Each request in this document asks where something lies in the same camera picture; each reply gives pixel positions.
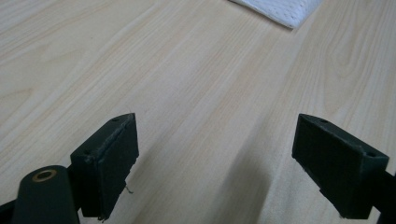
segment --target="white tissue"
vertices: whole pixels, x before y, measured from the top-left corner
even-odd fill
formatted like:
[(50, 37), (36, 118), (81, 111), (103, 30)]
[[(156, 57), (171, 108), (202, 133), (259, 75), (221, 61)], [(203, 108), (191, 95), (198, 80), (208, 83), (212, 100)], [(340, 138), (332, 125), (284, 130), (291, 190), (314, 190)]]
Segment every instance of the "white tissue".
[(299, 27), (322, 0), (230, 0), (289, 28)]

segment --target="light wood surface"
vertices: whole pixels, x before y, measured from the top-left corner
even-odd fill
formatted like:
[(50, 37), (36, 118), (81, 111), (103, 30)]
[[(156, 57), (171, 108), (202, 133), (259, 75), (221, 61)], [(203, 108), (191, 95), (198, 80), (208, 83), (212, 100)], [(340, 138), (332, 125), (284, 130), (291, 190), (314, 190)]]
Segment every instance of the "light wood surface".
[(225, 0), (1, 1), (0, 203), (135, 112), (134, 194), (106, 223), (376, 223), (340, 218), (291, 146), (311, 114), (394, 173), (395, 72), (393, 0), (324, 0), (293, 31)]

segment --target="wooden table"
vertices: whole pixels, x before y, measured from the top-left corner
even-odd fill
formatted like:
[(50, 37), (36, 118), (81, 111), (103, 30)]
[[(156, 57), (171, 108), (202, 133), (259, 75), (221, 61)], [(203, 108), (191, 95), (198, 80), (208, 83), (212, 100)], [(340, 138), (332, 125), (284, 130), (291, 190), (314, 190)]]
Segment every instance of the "wooden table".
[(311, 114), (394, 173), (395, 72), (393, 0), (324, 0), (298, 30), (225, 0), (2, 1), (0, 203), (135, 112), (134, 194), (106, 223), (376, 223), (341, 219), (291, 147)]

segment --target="white paper towel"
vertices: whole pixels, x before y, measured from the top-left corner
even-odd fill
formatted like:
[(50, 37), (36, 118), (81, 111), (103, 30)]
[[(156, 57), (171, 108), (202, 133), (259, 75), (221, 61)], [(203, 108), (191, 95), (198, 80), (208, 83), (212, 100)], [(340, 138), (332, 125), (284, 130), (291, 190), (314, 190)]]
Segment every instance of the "white paper towel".
[(230, 0), (289, 28), (299, 27), (322, 0)]

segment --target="black plastic jaw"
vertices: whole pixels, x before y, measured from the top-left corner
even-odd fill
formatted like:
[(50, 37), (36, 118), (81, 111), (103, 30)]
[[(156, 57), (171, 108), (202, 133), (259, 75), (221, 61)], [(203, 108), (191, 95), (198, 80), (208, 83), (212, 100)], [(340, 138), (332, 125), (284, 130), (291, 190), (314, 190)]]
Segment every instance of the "black plastic jaw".
[(384, 184), (394, 183), (385, 172), (389, 157), (329, 121), (301, 114), (292, 157), (342, 217), (368, 218), (373, 205), (396, 214), (396, 189)]

